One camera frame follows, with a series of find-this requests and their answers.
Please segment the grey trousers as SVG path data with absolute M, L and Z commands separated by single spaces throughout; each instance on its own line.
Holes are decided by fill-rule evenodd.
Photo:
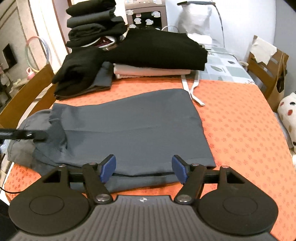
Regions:
M 65 164 L 80 168 L 116 157 L 106 184 L 111 192 L 177 181 L 174 155 L 188 164 L 216 166 L 201 118 L 188 92 L 167 89 L 99 105 L 54 104 L 25 119 L 25 130 L 43 130 L 44 142 L 11 141 L 8 159 L 41 175 Z

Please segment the stack of dark folded clothes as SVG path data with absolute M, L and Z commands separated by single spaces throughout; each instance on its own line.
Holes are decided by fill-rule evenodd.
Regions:
M 66 9 L 68 48 L 90 45 L 101 37 L 120 38 L 127 25 L 123 17 L 115 15 L 116 1 L 82 1 Z

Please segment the wooden chair at left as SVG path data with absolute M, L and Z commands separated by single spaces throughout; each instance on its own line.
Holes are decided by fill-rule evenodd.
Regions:
M 52 67 L 47 64 L 29 80 L 1 111 L 1 128 L 16 128 L 28 107 L 45 88 L 48 90 L 31 110 L 29 116 L 40 110 L 49 109 L 56 101 L 54 96 L 56 85 L 52 84 L 53 77 Z

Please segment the pink kettlebell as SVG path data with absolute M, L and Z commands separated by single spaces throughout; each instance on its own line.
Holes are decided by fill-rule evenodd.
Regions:
M 32 70 L 32 68 L 28 67 L 26 69 L 26 73 L 27 73 L 27 79 L 31 80 L 34 76 L 35 76 L 35 72 Z

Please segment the orange patterned table mat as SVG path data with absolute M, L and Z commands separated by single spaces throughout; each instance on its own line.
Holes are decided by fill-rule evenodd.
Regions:
M 110 90 L 56 103 L 73 106 L 102 104 L 146 92 L 182 88 L 173 78 L 135 78 L 113 82 Z M 274 199 L 277 221 L 271 233 L 278 240 L 295 240 L 295 168 L 280 125 L 255 84 L 200 80 L 194 89 L 204 107 L 194 102 L 217 169 L 227 165 Z M 24 190 L 40 178 L 33 170 L 15 165 L 4 189 Z M 181 185 L 136 189 L 117 194 L 174 197 Z

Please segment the black garment on left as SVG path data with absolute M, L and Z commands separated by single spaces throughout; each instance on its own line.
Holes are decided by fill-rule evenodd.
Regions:
M 55 98 L 70 98 L 88 89 L 104 61 L 105 52 L 98 47 L 73 48 L 52 78 L 52 84 L 56 86 Z

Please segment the colourful hula hoop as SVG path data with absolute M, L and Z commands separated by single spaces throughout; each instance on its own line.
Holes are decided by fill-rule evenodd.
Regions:
M 26 41 L 25 59 L 34 73 L 38 73 L 43 68 L 44 60 L 46 61 L 45 65 L 48 65 L 50 58 L 49 45 L 43 38 L 32 36 Z

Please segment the dark grey folded cloth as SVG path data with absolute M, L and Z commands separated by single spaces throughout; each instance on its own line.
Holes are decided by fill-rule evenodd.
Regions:
M 85 88 L 80 85 L 71 84 L 69 87 L 62 90 L 57 90 L 54 96 L 57 100 L 65 100 L 77 96 L 89 94 L 96 91 L 109 90 L 112 86 L 113 64 L 104 62 L 92 84 Z

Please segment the beige folded garment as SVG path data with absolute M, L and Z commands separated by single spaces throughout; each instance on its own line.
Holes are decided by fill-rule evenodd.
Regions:
M 175 75 L 187 75 L 191 73 L 191 70 L 145 68 L 145 67 L 123 65 L 123 64 L 114 64 L 113 71 L 117 79 L 151 77 L 151 76 L 152 77 L 175 76 Z

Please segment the polka dot plush pillow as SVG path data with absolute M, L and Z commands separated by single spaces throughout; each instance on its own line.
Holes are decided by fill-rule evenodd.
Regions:
M 277 112 L 280 119 L 288 131 L 290 140 L 293 145 L 293 151 L 295 152 L 295 142 L 296 142 L 296 94 L 293 92 L 290 95 L 284 97 L 278 106 Z

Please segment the large black folded garment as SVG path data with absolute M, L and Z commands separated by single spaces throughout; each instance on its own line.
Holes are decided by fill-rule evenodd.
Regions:
M 203 71 L 208 51 L 184 33 L 130 29 L 105 56 L 113 64 Z

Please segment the wooden chair with paper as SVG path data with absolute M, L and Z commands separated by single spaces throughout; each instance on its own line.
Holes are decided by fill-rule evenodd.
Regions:
M 248 71 L 263 84 L 261 91 L 267 100 L 276 82 L 281 51 L 264 39 L 254 36 L 248 56 Z

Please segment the white power adapter box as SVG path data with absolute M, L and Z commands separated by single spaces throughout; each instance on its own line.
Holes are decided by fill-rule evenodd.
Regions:
M 200 35 L 197 33 L 187 34 L 187 36 L 197 42 L 199 45 L 205 47 L 206 49 L 211 49 L 213 39 L 209 35 Z

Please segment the white plastic bag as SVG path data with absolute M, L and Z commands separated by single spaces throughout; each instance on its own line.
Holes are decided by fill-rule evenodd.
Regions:
M 186 4 L 177 21 L 180 33 L 210 35 L 210 16 L 212 9 L 209 5 Z

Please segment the pink water dispenser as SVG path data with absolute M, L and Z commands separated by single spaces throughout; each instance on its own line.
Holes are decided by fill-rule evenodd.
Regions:
M 130 29 L 164 30 L 168 25 L 165 0 L 125 1 L 125 13 Z

